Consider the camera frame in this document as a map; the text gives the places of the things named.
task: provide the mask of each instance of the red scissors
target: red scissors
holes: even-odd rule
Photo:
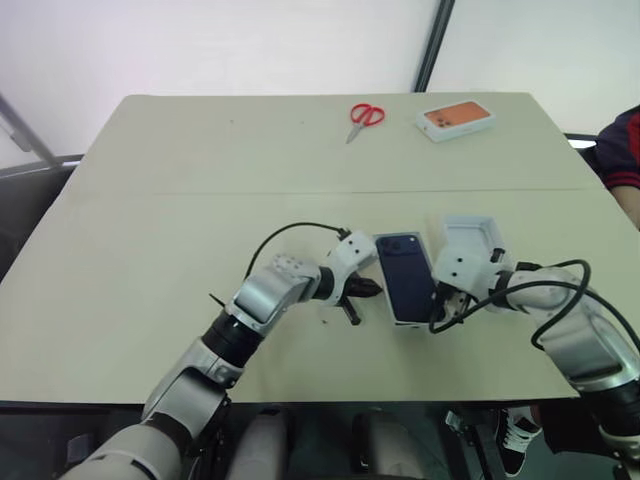
[[[364,127],[373,127],[384,120],[384,110],[368,103],[359,103],[351,109],[351,121],[353,128],[347,137],[347,143],[356,138]]]

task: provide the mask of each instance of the metal pole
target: metal pole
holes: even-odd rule
[[[47,148],[40,137],[20,118],[20,115],[13,109],[9,102],[0,93],[0,116],[9,124],[12,132],[9,133],[11,139],[20,147],[22,151],[33,151],[42,161],[50,167],[58,167],[59,162]]]
[[[438,58],[444,33],[447,30],[447,25],[449,25],[449,18],[451,17],[454,3],[455,0],[440,0],[436,17],[433,19],[433,25],[431,26],[429,41],[427,42],[424,57],[422,58],[420,70],[418,70],[416,85],[413,88],[414,92],[427,91],[427,85],[429,84],[433,67]]]

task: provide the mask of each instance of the blue smartphone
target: blue smartphone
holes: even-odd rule
[[[381,235],[376,248],[396,323],[428,324],[436,282],[418,234]]]

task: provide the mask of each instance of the white box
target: white box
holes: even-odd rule
[[[496,116],[475,100],[443,105],[416,115],[416,126],[434,142],[478,132],[495,123]]]

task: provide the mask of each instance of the sneaker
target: sneaker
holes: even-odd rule
[[[542,429],[525,417],[517,419],[508,410],[500,410],[496,443],[507,477],[520,473],[527,458],[527,448]]]

